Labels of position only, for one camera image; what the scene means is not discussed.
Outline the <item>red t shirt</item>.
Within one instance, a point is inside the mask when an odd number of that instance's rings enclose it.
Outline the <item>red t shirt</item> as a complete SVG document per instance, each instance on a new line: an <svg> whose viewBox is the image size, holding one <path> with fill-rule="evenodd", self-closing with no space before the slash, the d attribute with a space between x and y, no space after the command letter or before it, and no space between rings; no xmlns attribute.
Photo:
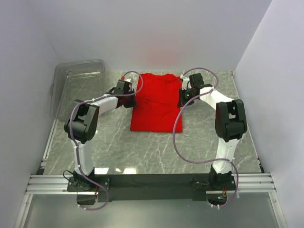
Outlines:
<svg viewBox="0 0 304 228"><path fill-rule="evenodd" d="M133 132L171 133L177 115L181 81L173 74L141 74L133 108L130 130Z"/></svg>

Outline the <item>clear plastic bin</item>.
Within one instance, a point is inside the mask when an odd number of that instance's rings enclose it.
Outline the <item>clear plastic bin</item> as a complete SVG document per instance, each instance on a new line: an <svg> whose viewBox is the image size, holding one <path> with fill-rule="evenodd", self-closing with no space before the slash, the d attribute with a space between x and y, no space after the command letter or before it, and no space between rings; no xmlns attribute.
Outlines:
<svg viewBox="0 0 304 228"><path fill-rule="evenodd" d="M66 121L75 100L90 100L105 93L105 63L101 59L62 63L56 66L50 116Z"/></svg>

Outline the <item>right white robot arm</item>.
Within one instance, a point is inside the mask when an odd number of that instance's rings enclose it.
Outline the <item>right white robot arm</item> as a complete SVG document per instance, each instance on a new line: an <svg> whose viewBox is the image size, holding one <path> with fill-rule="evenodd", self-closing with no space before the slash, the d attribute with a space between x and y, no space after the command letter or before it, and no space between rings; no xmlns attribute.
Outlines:
<svg viewBox="0 0 304 228"><path fill-rule="evenodd" d="M244 103L240 99L229 98L211 84L206 84L200 73L188 78L180 76L182 87L179 89L178 107L193 104L199 99L215 110L215 131L218 148L215 161L209 172L209 186L215 190L232 183L232 164L237 144L247 132Z"/></svg>

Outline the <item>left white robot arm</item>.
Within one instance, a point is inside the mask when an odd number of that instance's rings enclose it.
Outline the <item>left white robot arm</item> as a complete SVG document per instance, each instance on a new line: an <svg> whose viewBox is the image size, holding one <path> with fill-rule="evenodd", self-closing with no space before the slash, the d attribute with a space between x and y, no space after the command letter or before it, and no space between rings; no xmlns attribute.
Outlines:
<svg viewBox="0 0 304 228"><path fill-rule="evenodd" d="M64 130L74 149L74 182L85 191L91 190L96 181L92 161L91 140L95 136L99 115L119 107L137 106L131 79L120 79L117 85L103 96L88 101L76 100Z"/></svg>

